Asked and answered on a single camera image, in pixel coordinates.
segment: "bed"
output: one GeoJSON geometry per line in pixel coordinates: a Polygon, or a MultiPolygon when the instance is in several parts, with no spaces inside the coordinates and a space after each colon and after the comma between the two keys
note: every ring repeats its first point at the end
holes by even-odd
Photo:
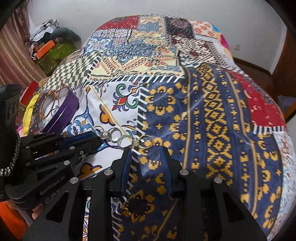
{"type": "MultiPolygon", "coordinates": [[[[157,15],[119,17],[103,24],[79,53],[42,81],[29,134],[40,133],[40,104],[62,83],[80,102],[61,134],[100,126],[154,139],[148,151],[133,150],[129,188],[121,199],[112,199],[115,240],[181,239],[180,202],[167,195],[160,146],[197,176],[221,177],[268,240],[278,233],[296,194],[292,141],[279,107],[234,63],[217,27],[157,15]],[[129,207],[131,199],[146,200],[144,212],[137,204],[129,207]]],[[[94,177],[121,155],[116,143],[104,141],[97,154],[77,166],[77,175],[94,177]]]]}

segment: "yellow cloth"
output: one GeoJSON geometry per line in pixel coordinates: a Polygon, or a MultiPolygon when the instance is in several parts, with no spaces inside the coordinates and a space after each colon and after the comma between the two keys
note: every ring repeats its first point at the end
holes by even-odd
{"type": "Polygon", "coordinates": [[[33,96],[33,98],[31,99],[30,103],[28,104],[28,106],[26,108],[26,112],[25,112],[24,118],[22,120],[22,124],[24,126],[24,136],[26,136],[28,134],[33,108],[34,108],[34,105],[35,105],[38,97],[39,97],[39,94],[33,96]]]}

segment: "orange cloth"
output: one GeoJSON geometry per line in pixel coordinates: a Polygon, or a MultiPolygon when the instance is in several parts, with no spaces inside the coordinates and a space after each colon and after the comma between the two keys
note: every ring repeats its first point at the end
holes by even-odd
{"type": "Polygon", "coordinates": [[[13,235],[21,240],[27,229],[20,213],[10,209],[5,202],[0,202],[0,216],[13,235]]]}

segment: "blue and yellow pattern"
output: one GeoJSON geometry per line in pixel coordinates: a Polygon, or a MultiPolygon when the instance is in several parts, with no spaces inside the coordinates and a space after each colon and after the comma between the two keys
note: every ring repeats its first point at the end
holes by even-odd
{"type": "Polygon", "coordinates": [[[147,111],[141,112],[146,119],[139,121],[155,144],[149,151],[139,149],[139,166],[131,173],[132,194],[119,209],[124,231],[117,237],[181,239],[181,202],[168,197],[160,146],[197,176],[224,179],[268,235],[278,213],[282,183],[275,140],[251,133],[244,92],[224,69],[202,64],[184,71],[186,78],[178,82],[146,86],[149,95],[142,106],[147,111]]]}

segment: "key ring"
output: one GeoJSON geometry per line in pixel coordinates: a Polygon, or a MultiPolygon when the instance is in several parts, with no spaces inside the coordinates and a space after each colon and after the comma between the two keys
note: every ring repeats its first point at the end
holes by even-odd
{"type": "Polygon", "coordinates": [[[117,127],[112,127],[110,128],[108,131],[105,131],[103,127],[101,126],[94,126],[91,130],[93,132],[93,134],[99,136],[101,139],[109,139],[111,142],[116,143],[118,138],[112,138],[112,134],[116,131],[120,132],[120,136],[122,136],[121,130],[118,129],[117,127]],[[95,131],[96,127],[100,127],[100,135],[98,135],[98,133],[95,131]]]}
{"type": "Polygon", "coordinates": [[[121,130],[120,129],[118,129],[117,127],[112,127],[112,128],[110,128],[109,130],[108,130],[108,139],[111,141],[111,142],[113,142],[113,143],[116,143],[117,141],[118,141],[118,139],[120,138],[120,137],[118,137],[118,138],[112,138],[112,134],[114,133],[114,132],[116,132],[116,131],[119,131],[120,132],[120,136],[122,136],[122,132],[121,132],[121,130]]]}
{"type": "Polygon", "coordinates": [[[93,134],[95,134],[96,136],[99,136],[101,139],[107,139],[108,138],[108,132],[105,131],[104,128],[101,127],[101,126],[94,126],[91,131],[93,132],[93,134]],[[94,132],[94,130],[95,130],[96,127],[100,127],[101,128],[99,135],[98,135],[98,133],[94,132]]]}
{"type": "Polygon", "coordinates": [[[130,135],[123,135],[123,136],[119,137],[117,140],[117,145],[121,150],[124,150],[124,147],[120,146],[120,144],[124,138],[129,138],[132,141],[131,148],[139,147],[141,149],[149,149],[154,145],[154,139],[150,135],[142,135],[139,137],[139,139],[132,139],[132,137],[130,135]],[[151,139],[151,144],[149,146],[142,146],[141,145],[141,140],[144,137],[149,137],[151,139]]]}

